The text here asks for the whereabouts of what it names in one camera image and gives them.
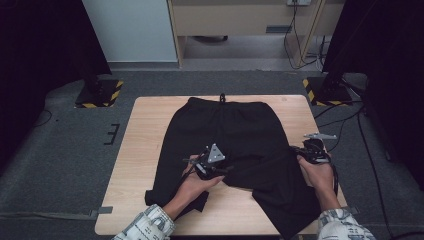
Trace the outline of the white cabinet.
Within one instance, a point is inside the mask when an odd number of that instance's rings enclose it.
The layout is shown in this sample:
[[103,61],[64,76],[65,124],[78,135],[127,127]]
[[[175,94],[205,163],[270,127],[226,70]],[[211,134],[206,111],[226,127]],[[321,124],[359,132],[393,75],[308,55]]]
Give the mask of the white cabinet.
[[167,0],[82,2],[108,62],[177,62]]

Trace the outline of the person's right hand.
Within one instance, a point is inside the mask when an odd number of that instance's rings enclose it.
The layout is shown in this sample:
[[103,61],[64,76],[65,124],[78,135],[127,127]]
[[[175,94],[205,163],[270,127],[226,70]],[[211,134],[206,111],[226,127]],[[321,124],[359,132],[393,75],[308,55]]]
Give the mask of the person's right hand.
[[333,170],[330,164],[311,164],[298,155],[299,165],[306,171],[312,186],[319,192],[333,191]]

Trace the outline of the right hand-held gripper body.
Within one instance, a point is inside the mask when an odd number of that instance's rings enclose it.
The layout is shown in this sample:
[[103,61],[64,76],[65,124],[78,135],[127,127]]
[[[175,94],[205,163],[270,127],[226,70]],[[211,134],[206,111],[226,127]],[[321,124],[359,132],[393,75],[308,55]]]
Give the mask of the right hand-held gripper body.
[[327,135],[322,133],[305,134],[306,140],[303,142],[301,155],[312,164],[329,163],[330,155],[324,150],[323,140],[336,140],[336,135]]

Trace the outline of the beige wooden desk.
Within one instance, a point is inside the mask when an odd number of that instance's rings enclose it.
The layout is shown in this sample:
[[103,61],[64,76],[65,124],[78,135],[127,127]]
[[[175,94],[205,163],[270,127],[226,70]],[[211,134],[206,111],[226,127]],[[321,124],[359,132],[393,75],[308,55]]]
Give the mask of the beige wooden desk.
[[294,64],[306,63],[315,37],[334,33],[346,0],[312,0],[287,6],[287,0],[167,0],[177,57],[188,36],[284,34]]

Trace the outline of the black stand base striped edge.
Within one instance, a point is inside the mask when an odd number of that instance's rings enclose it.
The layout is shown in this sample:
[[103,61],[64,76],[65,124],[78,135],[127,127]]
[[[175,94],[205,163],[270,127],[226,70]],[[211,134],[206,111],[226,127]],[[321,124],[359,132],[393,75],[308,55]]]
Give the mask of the black stand base striped edge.
[[100,80],[99,89],[91,92],[84,86],[75,101],[76,108],[111,107],[117,100],[123,85],[122,80]]
[[352,97],[345,86],[325,77],[307,77],[302,81],[313,106],[351,105]]

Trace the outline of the black pants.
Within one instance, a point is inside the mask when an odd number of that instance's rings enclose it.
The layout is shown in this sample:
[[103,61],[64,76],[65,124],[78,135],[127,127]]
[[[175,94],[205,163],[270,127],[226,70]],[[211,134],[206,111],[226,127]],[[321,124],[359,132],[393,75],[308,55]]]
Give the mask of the black pants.
[[263,102],[189,98],[167,128],[146,204],[166,205],[187,166],[183,159],[212,144],[226,156],[222,166],[234,166],[224,183],[250,189],[282,237],[292,238],[318,218],[314,190],[304,180],[280,120]]

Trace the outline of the person's left hand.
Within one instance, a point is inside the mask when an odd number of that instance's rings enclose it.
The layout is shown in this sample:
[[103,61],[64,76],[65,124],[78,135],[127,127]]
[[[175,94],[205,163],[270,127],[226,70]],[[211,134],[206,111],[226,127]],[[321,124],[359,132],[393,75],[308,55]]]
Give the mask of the person's left hand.
[[173,198],[176,209],[179,211],[182,211],[203,192],[216,186],[224,179],[223,176],[218,176],[210,180],[202,180],[194,170],[194,165],[192,163],[187,165],[183,173],[186,175],[185,180],[180,185]]

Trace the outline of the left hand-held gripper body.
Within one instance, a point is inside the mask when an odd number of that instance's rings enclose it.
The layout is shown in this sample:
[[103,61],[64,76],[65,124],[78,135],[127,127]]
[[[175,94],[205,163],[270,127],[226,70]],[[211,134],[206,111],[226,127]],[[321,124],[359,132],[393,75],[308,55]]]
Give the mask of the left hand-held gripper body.
[[210,180],[218,176],[225,176],[215,174],[214,171],[222,166],[222,162],[226,156],[221,152],[216,144],[206,146],[205,149],[196,157],[184,159],[184,162],[192,163],[194,170],[202,180]]

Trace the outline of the black curtain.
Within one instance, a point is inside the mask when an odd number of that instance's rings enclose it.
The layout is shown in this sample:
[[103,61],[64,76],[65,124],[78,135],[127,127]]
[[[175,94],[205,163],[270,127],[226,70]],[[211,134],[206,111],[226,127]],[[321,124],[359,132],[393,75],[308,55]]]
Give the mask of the black curtain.
[[80,63],[110,72],[82,0],[0,0],[0,173]]
[[424,0],[345,0],[324,71],[362,73],[388,158],[424,191]]

